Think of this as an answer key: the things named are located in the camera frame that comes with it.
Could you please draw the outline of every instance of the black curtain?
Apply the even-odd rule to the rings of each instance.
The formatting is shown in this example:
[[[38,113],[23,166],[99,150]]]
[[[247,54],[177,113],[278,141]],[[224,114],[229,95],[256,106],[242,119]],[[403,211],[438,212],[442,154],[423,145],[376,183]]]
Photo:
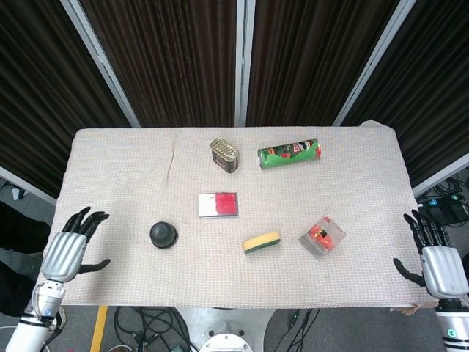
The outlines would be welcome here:
[[[397,3],[256,0],[247,125],[332,125]]]
[[[57,197],[76,131],[129,125],[59,0],[0,6],[0,166]]]
[[[233,126],[236,0],[82,0],[140,123]]]
[[[417,1],[344,121],[396,130],[413,186],[469,153],[469,1]]]

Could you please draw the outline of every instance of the robotic arm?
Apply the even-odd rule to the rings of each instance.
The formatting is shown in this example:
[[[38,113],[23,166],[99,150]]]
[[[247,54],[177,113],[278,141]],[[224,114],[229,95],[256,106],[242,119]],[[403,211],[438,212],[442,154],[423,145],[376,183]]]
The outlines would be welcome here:
[[[412,229],[423,275],[410,273],[397,258],[394,265],[405,279],[426,287],[438,299],[435,312],[446,351],[469,350],[469,308],[465,307],[469,306],[469,286],[461,257],[443,226],[415,210],[412,214],[415,219],[407,214],[404,219]]]
[[[99,271],[111,262],[106,259],[97,265],[81,264],[86,245],[99,224],[109,217],[103,211],[98,211],[82,223],[89,210],[90,207],[86,207],[73,215],[52,241],[41,266],[45,281],[34,288],[31,301],[8,343],[7,352],[42,351],[49,327],[65,295],[64,283],[74,279],[76,274]],[[48,341],[60,332],[55,331]]]

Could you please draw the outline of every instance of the table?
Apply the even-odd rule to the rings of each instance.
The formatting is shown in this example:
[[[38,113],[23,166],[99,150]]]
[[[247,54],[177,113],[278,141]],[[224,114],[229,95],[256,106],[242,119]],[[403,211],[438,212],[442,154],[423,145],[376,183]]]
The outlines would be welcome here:
[[[216,137],[240,151],[233,174],[212,162]],[[320,161],[259,168],[258,148],[311,137],[322,145]],[[199,219],[198,195],[219,191],[238,193],[239,216]],[[65,304],[272,309],[432,300],[392,262],[398,257],[409,270],[421,270],[402,218],[416,201],[394,131],[376,122],[82,130],[52,233],[87,205],[111,217],[89,243],[84,263],[109,258],[111,264],[67,283]],[[298,238],[325,213],[347,237],[317,260]],[[170,249],[150,242],[157,221],[177,228],[179,240]],[[280,244],[243,253],[243,240],[273,230],[281,233]]]

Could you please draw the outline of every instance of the metal can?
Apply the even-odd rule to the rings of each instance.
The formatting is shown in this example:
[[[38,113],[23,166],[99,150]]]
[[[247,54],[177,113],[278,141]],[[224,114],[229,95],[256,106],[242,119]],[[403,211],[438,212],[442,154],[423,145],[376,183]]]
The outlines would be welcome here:
[[[315,138],[257,150],[261,169],[319,159],[320,157],[320,143]]]
[[[229,174],[235,172],[240,156],[235,147],[223,138],[217,138],[210,143],[210,148],[212,148],[212,159],[217,165]]]

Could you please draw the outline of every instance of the clear container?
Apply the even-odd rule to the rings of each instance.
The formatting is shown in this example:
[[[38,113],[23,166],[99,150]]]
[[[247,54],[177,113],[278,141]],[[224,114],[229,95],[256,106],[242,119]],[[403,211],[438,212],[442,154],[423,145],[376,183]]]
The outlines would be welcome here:
[[[346,235],[334,220],[324,215],[299,238],[299,241],[315,257],[324,257],[331,253]]]

